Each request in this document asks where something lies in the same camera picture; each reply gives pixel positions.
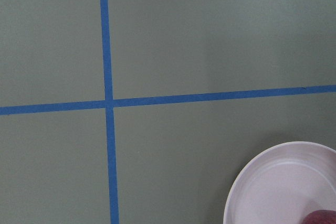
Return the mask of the red apple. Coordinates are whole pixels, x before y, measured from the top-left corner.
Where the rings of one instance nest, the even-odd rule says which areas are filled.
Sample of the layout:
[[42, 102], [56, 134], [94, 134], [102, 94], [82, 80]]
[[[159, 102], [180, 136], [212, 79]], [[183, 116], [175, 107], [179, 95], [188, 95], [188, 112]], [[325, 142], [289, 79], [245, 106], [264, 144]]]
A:
[[335, 211], [316, 210], [306, 215], [302, 224], [335, 224], [335, 220]]

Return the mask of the pink plate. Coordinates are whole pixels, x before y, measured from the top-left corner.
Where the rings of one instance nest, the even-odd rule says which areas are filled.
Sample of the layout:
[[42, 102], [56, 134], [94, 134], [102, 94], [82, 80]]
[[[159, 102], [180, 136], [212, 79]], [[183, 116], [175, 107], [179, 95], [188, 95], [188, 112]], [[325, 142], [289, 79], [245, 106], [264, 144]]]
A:
[[316, 210], [335, 210], [335, 150], [288, 142], [261, 152], [240, 171], [223, 222], [302, 223]]

